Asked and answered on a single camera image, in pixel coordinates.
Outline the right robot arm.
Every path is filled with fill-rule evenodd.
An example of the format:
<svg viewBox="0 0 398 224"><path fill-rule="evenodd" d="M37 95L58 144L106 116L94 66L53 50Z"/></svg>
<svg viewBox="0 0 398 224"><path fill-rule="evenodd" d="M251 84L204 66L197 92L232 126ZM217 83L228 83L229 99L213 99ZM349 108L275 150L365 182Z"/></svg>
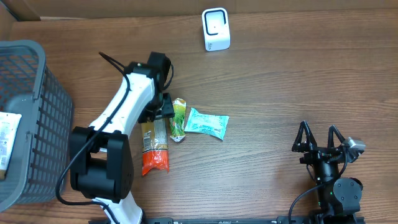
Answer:
<svg viewBox="0 0 398 224"><path fill-rule="evenodd" d="M291 204L288 222L295 223L293 209L297 202L311 192L318 197L318 210L309 212L302 223L364 223L357 217L363 184L352 177L343 177L349 163L355 162L365 152L366 145L361 139L345 138L334 125L328 129L327 146L317 144L306 121L300 123L292 145L293 152L302 153L300 163L306 168L315 186L300 194Z"/></svg>

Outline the teal snack packet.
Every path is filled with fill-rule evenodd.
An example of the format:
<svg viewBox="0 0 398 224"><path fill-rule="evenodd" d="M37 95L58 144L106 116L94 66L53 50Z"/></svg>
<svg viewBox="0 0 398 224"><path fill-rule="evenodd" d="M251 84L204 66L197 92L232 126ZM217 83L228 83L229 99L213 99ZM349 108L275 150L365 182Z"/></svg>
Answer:
<svg viewBox="0 0 398 224"><path fill-rule="evenodd" d="M228 121L227 115L202 114L191 108L184 131L207 134L223 141Z"/></svg>

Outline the green tea packet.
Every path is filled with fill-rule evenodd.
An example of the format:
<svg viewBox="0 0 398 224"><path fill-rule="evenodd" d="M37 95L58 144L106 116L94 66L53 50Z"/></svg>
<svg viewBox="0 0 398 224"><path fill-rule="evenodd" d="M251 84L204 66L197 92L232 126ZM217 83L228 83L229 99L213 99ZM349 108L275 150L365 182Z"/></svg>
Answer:
<svg viewBox="0 0 398 224"><path fill-rule="evenodd" d="M184 125L185 125L185 113L186 113L186 101L181 98L176 98L172 102L174 109L174 117L169 119L171 139L175 142L180 142L185 137Z"/></svg>

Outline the white conditioner tube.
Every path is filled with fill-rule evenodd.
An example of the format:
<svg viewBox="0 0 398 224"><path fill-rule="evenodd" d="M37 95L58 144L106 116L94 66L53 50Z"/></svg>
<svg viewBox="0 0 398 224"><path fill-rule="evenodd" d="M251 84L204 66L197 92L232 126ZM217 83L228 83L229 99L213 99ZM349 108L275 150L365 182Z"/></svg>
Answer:
<svg viewBox="0 0 398 224"><path fill-rule="evenodd" d="M6 178L21 114L1 112L1 180Z"/></svg>

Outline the orange noodle packet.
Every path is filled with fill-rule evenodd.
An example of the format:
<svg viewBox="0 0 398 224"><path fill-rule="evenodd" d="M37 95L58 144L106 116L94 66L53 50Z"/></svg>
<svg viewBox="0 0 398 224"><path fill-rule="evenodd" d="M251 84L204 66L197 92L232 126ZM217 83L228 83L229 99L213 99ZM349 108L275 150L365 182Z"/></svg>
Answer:
<svg viewBox="0 0 398 224"><path fill-rule="evenodd" d="M152 169L169 172L169 147L165 119L141 124L142 176Z"/></svg>

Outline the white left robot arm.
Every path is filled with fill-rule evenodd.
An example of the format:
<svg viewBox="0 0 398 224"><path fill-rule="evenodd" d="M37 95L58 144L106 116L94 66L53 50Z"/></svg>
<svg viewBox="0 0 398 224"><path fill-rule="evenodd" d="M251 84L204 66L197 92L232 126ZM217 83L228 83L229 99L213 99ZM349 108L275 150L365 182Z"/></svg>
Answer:
<svg viewBox="0 0 398 224"><path fill-rule="evenodd" d="M131 186L134 166L129 137L136 123L172 118L175 113L166 89L174 67L164 53L151 52L146 63L124 66L106 54L101 56L123 76L119 90L87 128L75 127L69 138L70 175L73 190L87 198L85 205L99 205L105 223L146 223Z"/></svg>

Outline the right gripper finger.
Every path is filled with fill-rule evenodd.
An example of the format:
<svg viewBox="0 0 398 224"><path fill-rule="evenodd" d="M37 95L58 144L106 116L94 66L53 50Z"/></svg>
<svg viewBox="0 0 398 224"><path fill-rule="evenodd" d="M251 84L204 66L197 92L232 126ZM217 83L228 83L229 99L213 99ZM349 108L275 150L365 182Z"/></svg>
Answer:
<svg viewBox="0 0 398 224"><path fill-rule="evenodd" d="M306 121L302 121L292 146L292 152L310 152L316 148L317 142L308 123Z"/></svg>
<svg viewBox="0 0 398 224"><path fill-rule="evenodd" d="M333 148L335 146L334 136L337 137L337 139L339 140L340 143L343 143L345 141L345 138L340 133L340 131L337 129L337 127L335 125L332 125L329 127L329 130L328 130L327 148Z"/></svg>

